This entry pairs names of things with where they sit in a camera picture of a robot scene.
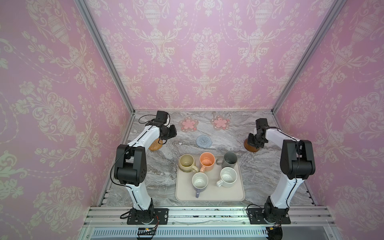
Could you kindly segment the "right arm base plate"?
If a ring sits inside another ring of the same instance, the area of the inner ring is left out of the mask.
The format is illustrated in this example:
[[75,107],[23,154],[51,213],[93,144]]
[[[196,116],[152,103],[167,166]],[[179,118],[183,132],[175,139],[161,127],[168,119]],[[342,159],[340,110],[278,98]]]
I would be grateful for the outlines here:
[[288,209],[272,209],[265,211],[261,208],[249,208],[247,210],[251,225],[290,225],[291,219]]

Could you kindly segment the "woven tan coaster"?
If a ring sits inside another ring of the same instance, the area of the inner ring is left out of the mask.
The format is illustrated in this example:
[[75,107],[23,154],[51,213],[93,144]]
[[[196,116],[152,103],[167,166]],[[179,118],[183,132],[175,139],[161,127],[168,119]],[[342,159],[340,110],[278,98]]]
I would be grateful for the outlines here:
[[163,141],[162,141],[160,138],[158,138],[158,139],[156,139],[156,140],[150,145],[149,150],[152,151],[152,152],[154,152],[154,151],[157,151],[157,150],[159,150],[160,148],[162,148],[162,146],[163,146]]

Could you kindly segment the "dark grey mug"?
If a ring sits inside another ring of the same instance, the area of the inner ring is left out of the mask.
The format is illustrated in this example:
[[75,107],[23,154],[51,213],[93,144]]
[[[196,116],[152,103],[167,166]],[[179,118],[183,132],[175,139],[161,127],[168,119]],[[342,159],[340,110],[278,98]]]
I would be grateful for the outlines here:
[[216,164],[224,168],[234,168],[238,163],[238,156],[233,152],[227,152],[222,157],[216,159]]

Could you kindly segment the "pink flower coaster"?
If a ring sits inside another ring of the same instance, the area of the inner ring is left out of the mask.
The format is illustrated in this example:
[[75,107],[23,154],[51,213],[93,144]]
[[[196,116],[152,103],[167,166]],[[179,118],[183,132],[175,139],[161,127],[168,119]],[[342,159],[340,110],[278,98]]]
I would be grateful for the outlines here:
[[199,124],[198,120],[194,120],[191,117],[187,117],[180,121],[180,127],[182,132],[195,132]]
[[217,116],[214,119],[211,119],[211,123],[213,125],[214,130],[228,130],[230,128],[231,121],[222,116]]

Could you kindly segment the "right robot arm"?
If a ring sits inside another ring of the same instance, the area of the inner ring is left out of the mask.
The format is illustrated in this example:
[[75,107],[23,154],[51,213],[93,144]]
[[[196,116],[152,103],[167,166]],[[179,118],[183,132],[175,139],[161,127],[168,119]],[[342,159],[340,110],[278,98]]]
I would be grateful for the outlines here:
[[266,118],[256,120],[253,134],[249,134],[248,144],[261,149],[272,142],[281,148],[281,178],[275,191],[264,205],[264,219],[271,224],[280,224],[287,217],[291,200],[299,186],[316,171],[312,142],[300,140],[271,127]]

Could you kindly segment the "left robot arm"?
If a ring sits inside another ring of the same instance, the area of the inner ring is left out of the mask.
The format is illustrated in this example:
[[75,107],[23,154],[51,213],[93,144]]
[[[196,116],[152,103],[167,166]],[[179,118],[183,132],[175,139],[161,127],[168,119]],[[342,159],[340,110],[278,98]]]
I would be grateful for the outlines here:
[[146,152],[156,140],[166,143],[177,135],[170,125],[170,114],[157,111],[153,119],[144,122],[143,131],[131,142],[117,147],[116,160],[110,171],[113,184],[126,188],[133,207],[128,213],[128,224],[152,224],[156,221],[155,208],[145,184],[147,175]]

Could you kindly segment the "brown wooden coaster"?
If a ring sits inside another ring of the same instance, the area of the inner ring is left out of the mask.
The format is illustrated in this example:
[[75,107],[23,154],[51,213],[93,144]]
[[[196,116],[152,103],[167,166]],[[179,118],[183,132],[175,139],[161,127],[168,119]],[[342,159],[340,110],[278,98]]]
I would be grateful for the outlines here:
[[247,139],[245,139],[245,141],[244,141],[244,148],[251,153],[256,153],[259,151],[259,148],[256,148],[256,147],[249,145]]

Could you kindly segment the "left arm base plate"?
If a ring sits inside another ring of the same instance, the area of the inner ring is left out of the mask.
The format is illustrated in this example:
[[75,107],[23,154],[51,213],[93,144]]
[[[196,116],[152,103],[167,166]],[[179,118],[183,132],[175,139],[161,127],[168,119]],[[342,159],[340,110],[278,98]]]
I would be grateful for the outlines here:
[[140,211],[131,209],[128,213],[128,225],[166,225],[168,223],[169,209],[159,208]]

